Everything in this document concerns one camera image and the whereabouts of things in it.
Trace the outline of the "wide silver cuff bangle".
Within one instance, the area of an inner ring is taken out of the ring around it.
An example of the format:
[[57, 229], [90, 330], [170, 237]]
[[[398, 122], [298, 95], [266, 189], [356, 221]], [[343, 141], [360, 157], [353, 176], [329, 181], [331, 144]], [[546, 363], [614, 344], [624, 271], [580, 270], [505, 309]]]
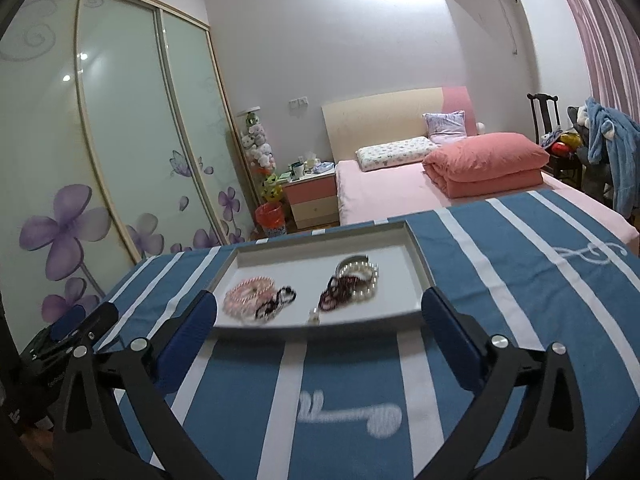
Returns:
[[343, 259], [335, 268], [334, 275], [341, 276], [347, 267], [355, 263], [368, 263], [369, 257], [366, 255], [353, 255]]

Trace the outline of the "grey jewelry tray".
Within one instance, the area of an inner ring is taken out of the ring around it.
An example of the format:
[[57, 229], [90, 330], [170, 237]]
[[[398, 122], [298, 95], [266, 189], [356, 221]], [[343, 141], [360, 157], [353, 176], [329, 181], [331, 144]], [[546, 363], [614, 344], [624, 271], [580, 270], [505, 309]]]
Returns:
[[[366, 256], [378, 268], [376, 291], [330, 312], [311, 311], [337, 266]], [[270, 278], [297, 297], [265, 323], [240, 321], [224, 312], [227, 292], [250, 278]], [[423, 324], [421, 298], [434, 285], [430, 267], [407, 222], [379, 221], [315, 230], [234, 248], [208, 286], [218, 302], [214, 329], [229, 337], [262, 340], [326, 339], [367, 332], [396, 332]]]

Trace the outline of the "sliding wardrobe with flowers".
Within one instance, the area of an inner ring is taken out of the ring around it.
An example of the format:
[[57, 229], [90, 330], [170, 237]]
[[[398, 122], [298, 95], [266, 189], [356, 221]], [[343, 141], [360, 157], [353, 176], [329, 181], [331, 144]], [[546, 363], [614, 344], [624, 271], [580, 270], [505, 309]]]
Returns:
[[209, 27], [160, 0], [25, 0], [1, 39], [1, 298], [24, 348], [140, 261], [248, 240]]

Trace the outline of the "blue white striped cloth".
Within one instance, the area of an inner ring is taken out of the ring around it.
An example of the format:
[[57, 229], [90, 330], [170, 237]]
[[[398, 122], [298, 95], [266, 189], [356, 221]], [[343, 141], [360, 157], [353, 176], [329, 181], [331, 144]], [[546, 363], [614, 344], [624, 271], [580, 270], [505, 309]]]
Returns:
[[[436, 285], [488, 334], [524, 348], [564, 344], [595, 471], [639, 406], [638, 250], [551, 191], [399, 220]], [[100, 349], [153, 336], [210, 285], [233, 249], [140, 263], [108, 294], [119, 319]], [[227, 479], [411, 479], [472, 394], [421, 325], [334, 341], [213, 335], [166, 401]]]

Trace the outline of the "red waste bin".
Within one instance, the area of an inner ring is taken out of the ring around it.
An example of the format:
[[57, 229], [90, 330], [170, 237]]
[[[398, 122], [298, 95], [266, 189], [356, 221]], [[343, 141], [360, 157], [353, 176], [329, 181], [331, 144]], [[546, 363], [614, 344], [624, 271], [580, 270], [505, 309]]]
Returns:
[[264, 203], [257, 207], [255, 219], [266, 237], [278, 237], [286, 234], [285, 215], [279, 202]]

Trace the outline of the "plush toy stand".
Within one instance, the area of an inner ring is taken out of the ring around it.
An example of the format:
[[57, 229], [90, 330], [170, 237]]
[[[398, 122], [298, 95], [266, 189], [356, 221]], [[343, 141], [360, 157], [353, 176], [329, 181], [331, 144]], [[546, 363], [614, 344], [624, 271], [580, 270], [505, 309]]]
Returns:
[[282, 197], [280, 174], [259, 112], [260, 107], [255, 106], [239, 114], [244, 122], [240, 144], [259, 203], [277, 203]]

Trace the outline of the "pink beige nightstand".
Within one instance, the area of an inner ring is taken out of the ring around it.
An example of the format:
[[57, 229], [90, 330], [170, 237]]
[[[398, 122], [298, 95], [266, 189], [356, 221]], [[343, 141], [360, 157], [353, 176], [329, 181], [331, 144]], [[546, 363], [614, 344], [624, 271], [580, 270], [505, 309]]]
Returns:
[[338, 222], [334, 169], [286, 182], [283, 191], [297, 229], [306, 230]]

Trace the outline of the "dark wooden chair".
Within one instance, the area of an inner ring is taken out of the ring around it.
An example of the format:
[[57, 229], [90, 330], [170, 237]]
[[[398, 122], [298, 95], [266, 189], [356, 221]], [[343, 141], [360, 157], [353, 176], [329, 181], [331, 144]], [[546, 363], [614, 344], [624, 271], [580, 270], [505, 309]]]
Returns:
[[527, 99], [533, 116], [535, 141], [549, 155], [549, 160], [542, 170], [580, 191], [582, 163], [575, 154], [575, 149], [561, 140], [563, 129], [558, 107], [559, 98], [545, 93], [529, 93]]

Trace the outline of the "folded salmon quilt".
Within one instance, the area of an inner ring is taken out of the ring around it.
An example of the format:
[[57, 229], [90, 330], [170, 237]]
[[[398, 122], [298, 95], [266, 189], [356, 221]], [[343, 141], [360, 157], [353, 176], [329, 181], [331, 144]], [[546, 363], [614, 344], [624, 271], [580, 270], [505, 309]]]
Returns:
[[427, 177], [448, 198], [465, 198], [542, 185], [549, 154], [515, 132], [469, 136], [426, 155]]

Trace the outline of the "bed with pink sheet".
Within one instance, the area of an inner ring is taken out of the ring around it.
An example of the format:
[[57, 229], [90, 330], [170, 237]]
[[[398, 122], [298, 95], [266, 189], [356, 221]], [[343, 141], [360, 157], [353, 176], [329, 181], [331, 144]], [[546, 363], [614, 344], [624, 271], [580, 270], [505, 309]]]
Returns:
[[542, 171], [534, 188], [484, 196], [448, 198], [427, 177], [422, 162], [364, 172], [356, 151], [364, 146], [427, 136], [424, 113], [465, 112], [469, 136], [482, 136], [469, 93], [463, 87], [407, 90], [326, 104], [322, 108], [335, 162], [338, 218], [343, 226], [404, 216], [529, 190], [549, 190], [609, 230], [629, 249], [639, 249], [639, 232], [620, 214]]

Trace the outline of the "blue bathrobe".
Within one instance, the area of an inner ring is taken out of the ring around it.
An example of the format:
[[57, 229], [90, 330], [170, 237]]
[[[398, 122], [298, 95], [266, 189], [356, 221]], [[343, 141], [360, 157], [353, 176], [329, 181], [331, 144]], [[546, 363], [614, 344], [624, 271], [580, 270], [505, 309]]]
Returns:
[[585, 106], [589, 119], [588, 160], [597, 165], [603, 152], [608, 154], [614, 210], [629, 218], [639, 208], [639, 125], [592, 96], [586, 99]]

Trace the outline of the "lilac cushion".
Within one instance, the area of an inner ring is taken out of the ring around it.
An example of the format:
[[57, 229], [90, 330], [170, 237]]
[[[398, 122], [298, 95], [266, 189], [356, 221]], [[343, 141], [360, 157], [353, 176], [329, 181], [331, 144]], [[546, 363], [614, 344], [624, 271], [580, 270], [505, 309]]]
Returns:
[[424, 113], [422, 117], [426, 125], [427, 136], [435, 144], [450, 144], [468, 136], [463, 110], [455, 110], [451, 113]]

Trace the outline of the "white patterned pillow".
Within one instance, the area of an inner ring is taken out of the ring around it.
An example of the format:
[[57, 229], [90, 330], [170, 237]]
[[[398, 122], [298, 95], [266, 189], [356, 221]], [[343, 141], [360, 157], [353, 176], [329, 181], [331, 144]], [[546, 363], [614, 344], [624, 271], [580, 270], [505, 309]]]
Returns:
[[358, 148], [356, 159], [362, 171], [393, 168], [422, 160], [439, 146], [427, 136]]

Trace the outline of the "pink curtain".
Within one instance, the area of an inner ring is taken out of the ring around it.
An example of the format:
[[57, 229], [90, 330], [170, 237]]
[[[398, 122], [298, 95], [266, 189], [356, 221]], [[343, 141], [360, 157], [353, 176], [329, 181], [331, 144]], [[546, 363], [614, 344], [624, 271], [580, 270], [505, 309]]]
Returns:
[[615, 0], [566, 0], [585, 52], [591, 94], [639, 119], [639, 37]]

